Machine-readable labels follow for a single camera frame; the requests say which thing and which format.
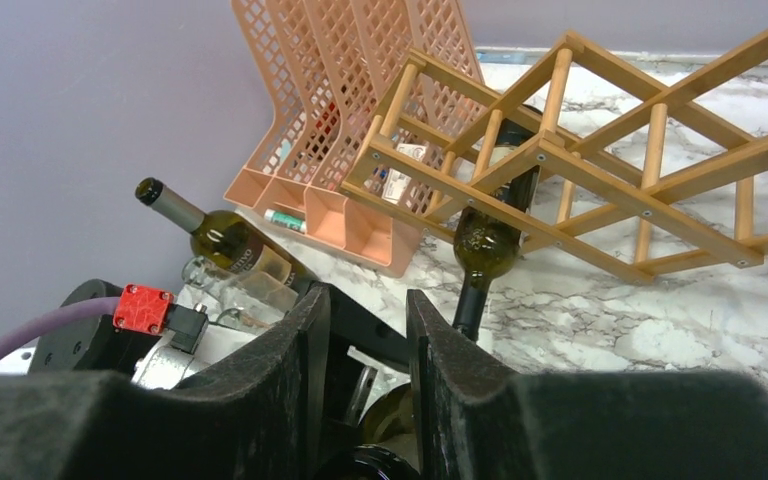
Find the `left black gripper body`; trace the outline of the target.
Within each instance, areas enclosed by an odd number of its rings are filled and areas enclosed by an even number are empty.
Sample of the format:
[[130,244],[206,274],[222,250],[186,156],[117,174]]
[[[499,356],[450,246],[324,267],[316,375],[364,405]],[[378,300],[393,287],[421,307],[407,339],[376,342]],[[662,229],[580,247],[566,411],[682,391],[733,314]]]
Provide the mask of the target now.
[[[395,329],[335,285],[329,286],[331,334],[325,377],[324,411],[357,424],[372,390],[376,369],[351,358],[353,347],[388,367],[408,371],[408,342]],[[79,319],[43,334],[29,371],[110,370],[128,376],[160,341],[156,335],[122,330],[111,315]]]

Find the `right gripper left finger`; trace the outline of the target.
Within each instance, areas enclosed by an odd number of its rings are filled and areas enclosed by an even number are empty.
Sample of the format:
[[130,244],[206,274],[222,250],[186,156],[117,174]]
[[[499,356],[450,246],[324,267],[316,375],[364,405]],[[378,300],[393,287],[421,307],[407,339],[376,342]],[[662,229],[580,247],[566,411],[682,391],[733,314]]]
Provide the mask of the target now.
[[318,285],[172,390],[104,371],[0,376],[0,479],[307,479],[329,326]]

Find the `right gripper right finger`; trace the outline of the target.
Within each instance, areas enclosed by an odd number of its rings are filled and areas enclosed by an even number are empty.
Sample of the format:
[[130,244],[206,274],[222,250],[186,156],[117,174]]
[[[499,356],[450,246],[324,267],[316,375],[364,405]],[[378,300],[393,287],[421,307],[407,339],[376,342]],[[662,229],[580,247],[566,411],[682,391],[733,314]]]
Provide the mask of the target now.
[[768,391],[723,370],[520,374],[406,295],[426,479],[768,479]]

